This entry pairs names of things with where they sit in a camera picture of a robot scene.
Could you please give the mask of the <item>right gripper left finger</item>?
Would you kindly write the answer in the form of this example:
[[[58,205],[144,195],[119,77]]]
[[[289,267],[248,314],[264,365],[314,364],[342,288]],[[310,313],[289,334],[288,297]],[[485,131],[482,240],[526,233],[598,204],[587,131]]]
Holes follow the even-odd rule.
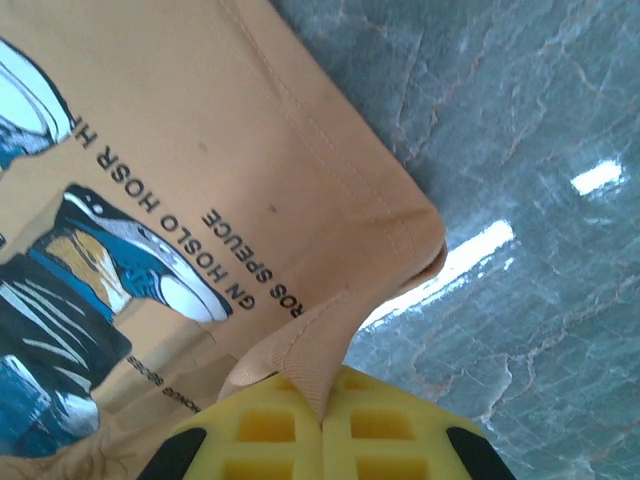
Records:
[[[140,479],[321,479],[322,433],[291,382],[277,374],[178,424]]]

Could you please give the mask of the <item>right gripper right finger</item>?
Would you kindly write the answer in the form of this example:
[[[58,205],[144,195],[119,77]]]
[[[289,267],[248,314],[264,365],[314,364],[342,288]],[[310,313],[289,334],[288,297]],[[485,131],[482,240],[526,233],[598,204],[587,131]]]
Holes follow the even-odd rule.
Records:
[[[330,480],[513,480],[470,420],[343,367],[322,423]]]

